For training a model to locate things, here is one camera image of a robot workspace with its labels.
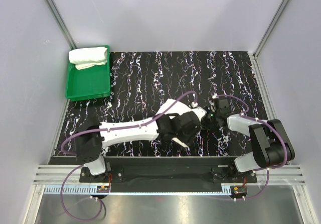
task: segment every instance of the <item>metal panel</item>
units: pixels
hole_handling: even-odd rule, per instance
[[[254,51],[282,0],[54,0],[78,47]]]
[[[249,188],[249,195],[259,191],[257,187]],[[66,195],[64,200],[75,216],[93,217],[99,210],[99,204],[88,200],[75,205],[82,198],[82,195]],[[234,202],[227,197],[211,196],[111,195],[103,202],[106,216],[101,214],[93,223],[303,223],[289,186],[270,186],[261,197],[250,201]],[[75,223],[62,213],[59,195],[44,194],[36,223]]]

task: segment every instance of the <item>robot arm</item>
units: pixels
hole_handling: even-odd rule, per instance
[[[165,115],[152,122],[153,118],[163,113],[174,102],[175,100],[168,99],[154,117],[141,121],[87,122],[76,133],[97,128],[112,130],[85,134],[75,139],[77,160],[86,164],[92,175],[99,175],[106,172],[104,158],[100,154],[101,149],[114,144],[136,140],[173,140],[185,148],[190,146],[196,134],[201,130],[201,120],[206,115],[206,111],[201,107],[191,109],[177,102]]]
[[[160,113],[163,113],[174,102],[168,99],[152,118],[136,122],[106,123],[93,121],[82,125],[78,132],[89,129],[112,129],[78,137],[75,140],[77,159],[85,163],[92,175],[106,172],[104,158],[100,152],[102,148],[135,140],[173,140],[183,147],[194,142],[196,134],[203,129],[211,130],[213,127],[222,127],[237,131],[251,138],[252,152],[235,159],[234,165],[240,173],[266,168],[282,163],[284,150],[276,138],[264,125],[257,121],[241,117],[232,113],[226,98],[214,98],[214,102],[204,110],[201,107],[190,108],[177,102],[165,115],[151,122]],[[287,160],[294,158],[294,150],[279,120],[268,121],[282,136],[286,143]]]
[[[203,120],[205,127],[215,125],[240,132],[251,138],[252,152],[235,159],[234,165],[238,172],[264,169],[283,162],[285,153],[279,138],[257,119],[233,114],[226,98],[214,97],[208,107],[207,117]],[[294,149],[280,120],[264,121],[279,133],[284,141],[287,161],[294,159]]]

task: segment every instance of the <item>metal floor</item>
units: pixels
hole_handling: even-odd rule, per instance
[[[258,192],[249,186],[248,196]],[[79,205],[83,195],[65,195],[66,207],[79,218],[91,218],[99,210],[99,204],[87,200]],[[104,200],[105,217],[91,223],[108,224],[296,224],[303,223],[290,186],[269,186],[257,199],[234,202],[224,196],[135,196],[111,195]],[[59,195],[44,194],[35,223],[79,223],[63,210]]]

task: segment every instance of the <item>black mounting base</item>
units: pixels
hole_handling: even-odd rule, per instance
[[[123,180],[123,167],[122,166],[113,166],[112,170],[108,173],[103,173],[100,175],[92,175],[88,167],[81,168],[79,182],[81,183],[108,183],[109,178],[108,174],[111,174],[112,183],[121,183]]]
[[[244,183],[244,175],[233,172],[236,157],[107,157],[112,174],[111,192],[217,192],[221,183]],[[50,164],[82,164],[76,158],[52,157]],[[235,181],[213,178],[226,173],[228,168]],[[80,182],[100,182],[82,169]],[[251,173],[246,174],[247,183],[255,183]]]
[[[215,167],[212,168],[213,173],[213,182],[214,183],[238,183],[243,184],[245,182],[246,177],[246,183],[257,183],[256,175],[251,172],[244,172],[242,175],[230,175],[227,173],[228,167]]]

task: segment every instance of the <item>black marble surface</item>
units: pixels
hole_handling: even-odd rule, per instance
[[[198,93],[199,106],[208,105],[214,93],[230,94],[250,106],[248,116],[267,119],[247,52],[116,52],[110,58],[111,96],[69,103],[55,156],[63,155],[61,143],[90,117],[106,122],[152,117],[168,98],[188,90]],[[182,100],[192,101],[192,96]],[[230,103],[235,111],[242,110],[242,104]],[[135,141],[105,148],[103,155],[239,156],[249,151],[247,136],[217,129],[201,131],[187,149],[174,142]]]

